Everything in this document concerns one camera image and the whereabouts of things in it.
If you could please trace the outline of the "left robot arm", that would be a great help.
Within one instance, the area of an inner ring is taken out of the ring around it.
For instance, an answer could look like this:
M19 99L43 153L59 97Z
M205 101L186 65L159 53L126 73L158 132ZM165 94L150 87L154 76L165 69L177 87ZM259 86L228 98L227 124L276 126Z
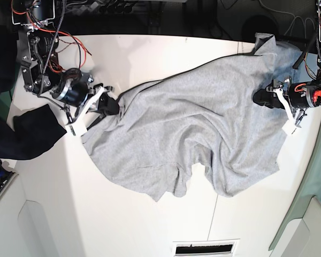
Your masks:
M293 65L293 69L297 70L303 63L311 80L297 83L294 83L291 77L283 82L272 80L266 88L254 94L254 103L270 109L286 109L290 117L294 116L297 110L304 112L308 108L321 106L321 1L316 1L316 9L315 33ZM308 53L312 47L317 50L317 72L313 72L307 64Z

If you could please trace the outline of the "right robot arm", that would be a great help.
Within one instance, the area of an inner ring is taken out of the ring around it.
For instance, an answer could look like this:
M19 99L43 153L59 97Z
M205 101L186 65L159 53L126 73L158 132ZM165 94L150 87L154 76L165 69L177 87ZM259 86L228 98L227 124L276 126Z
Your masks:
M90 52L77 37L61 30L66 8L66 1L11 1L12 23L22 26L18 35L24 89L42 99L49 93L48 101L71 122L82 112L116 115L119 104L108 95L113 87L93 84L92 74L82 71ZM78 65L67 70L58 58L61 36L70 37L67 45L79 49Z

